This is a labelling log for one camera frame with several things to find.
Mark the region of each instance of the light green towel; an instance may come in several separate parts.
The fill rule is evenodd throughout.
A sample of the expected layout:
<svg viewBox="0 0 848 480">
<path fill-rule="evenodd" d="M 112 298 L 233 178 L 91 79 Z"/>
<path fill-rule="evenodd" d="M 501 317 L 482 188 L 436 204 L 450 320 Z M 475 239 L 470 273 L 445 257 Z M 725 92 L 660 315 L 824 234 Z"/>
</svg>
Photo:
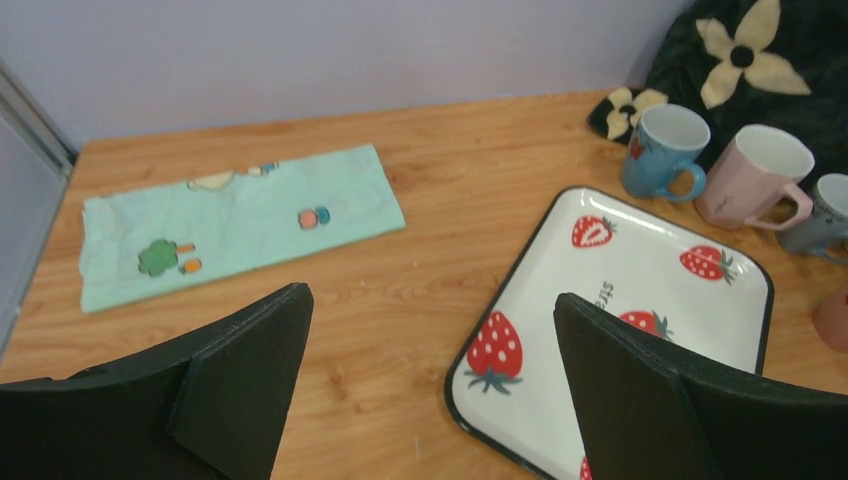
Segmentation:
<svg viewBox="0 0 848 480">
<path fill-rule="evenodd" d="M 405 227 L 372 145 L 86 200 L 96 312 Z"/>
</svg>

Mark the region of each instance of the table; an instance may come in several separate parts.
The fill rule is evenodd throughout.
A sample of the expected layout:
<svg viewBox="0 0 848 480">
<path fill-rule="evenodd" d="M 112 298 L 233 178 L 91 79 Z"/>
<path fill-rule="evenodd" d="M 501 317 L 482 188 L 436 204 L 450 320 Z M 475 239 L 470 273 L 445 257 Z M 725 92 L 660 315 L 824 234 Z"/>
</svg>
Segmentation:
<svg viewBox="0 0 848 480">
<path fill-rule="evenodd" d="M 776 288 L 768 377 L 848 393 L 848 355 L 812 309 L 845 270 L 792 257 L 773 234 L 722 231 L 691 204 L 635 201 L 624 147 L 585 118 L 606 91 L 405 108 L 98 140 L 83 149 L 0 381 L 64 378 L 307 282 L 312 330 L 274 470 L 284 478 L 532 478 L 451 420 L 445 372 L 557 192 L 605 190 L 734 245 Z M 85 315 L 77 268 L 83 200 L 236 167 L 373 143 L 403 208 L 400 232 L 135 305 Z"/>
</svg>

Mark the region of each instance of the white tray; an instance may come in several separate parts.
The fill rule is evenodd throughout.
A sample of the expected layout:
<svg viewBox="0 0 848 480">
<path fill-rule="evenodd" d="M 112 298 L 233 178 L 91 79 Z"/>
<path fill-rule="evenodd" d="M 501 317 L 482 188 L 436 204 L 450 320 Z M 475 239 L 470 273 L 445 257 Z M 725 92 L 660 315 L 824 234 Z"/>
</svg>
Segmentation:
<svg viewBox="0 0 848 480">
<path fill-rule="evenodd" d="M 575 246 L 588 238 L 592 246 Z M 727 278 L 692 254 L 699 247 L 704 257 L 713 253 L 704 246 L 724 252 Z M 578 479 L 584 456 L 553 324 L 556 298 L 566 292 L 616 316 L 648 312 L 650 323 L 656 312 L 653 323 L 667 322 L 657 334 L 732 367 L 762 371 L 774 292 L 762 267 L 605 193 L 566 189 L 445 383 L 448 408 L 463 429 L 538 475 Z M 634 315 L 636 322 L 642 317 Z"/>
</svg>

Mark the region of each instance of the flower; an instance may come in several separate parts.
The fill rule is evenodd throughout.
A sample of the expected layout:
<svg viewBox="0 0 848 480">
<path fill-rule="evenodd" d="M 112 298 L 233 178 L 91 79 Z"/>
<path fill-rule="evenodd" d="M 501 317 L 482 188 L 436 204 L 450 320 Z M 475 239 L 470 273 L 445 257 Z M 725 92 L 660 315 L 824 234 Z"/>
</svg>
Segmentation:
<svg viewBox="0 0 848 480">
<path fill-rule="evenodd" d="M 701 87 L 701 99 L 707 109 L 726 102 L 743 75 L 751 86 L 767 92 L 811 93 L 791 63 L 764 51 L 774 41 L 779 22 L 780 0 L 758 0 L 742 17 L 732 39 L 715 18 L 695 22 L 707 53 L 721 60 Z"/>
<path fill-rule="evenodd" d="M 612 104 L 612 111 L 607 114 L 607 138 L 613 140 L 635 127 L 646 108 L 668 103 L 668 95 L 646 88 L 633 98 L 630 89 L 622 87 L 607 95 L 607 100 Z"/>
</svg>

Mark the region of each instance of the gray mug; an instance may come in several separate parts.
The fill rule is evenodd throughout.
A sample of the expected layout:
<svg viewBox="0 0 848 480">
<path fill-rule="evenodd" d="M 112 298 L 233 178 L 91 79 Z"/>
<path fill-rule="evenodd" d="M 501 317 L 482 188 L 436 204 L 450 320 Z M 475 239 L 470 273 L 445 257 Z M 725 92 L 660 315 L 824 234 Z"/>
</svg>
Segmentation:
<svg viewBox="0 0 848 480">
<path fill-rule="evenodd" d="M 813 213 L 798 225 L 777 233 L 777 242 L 789 253 L 812 254 L 838 265 L 827 249 L 848 240 L 848 175 L 828 173 L 819 178 L 810 198 Z"/>
</svg>

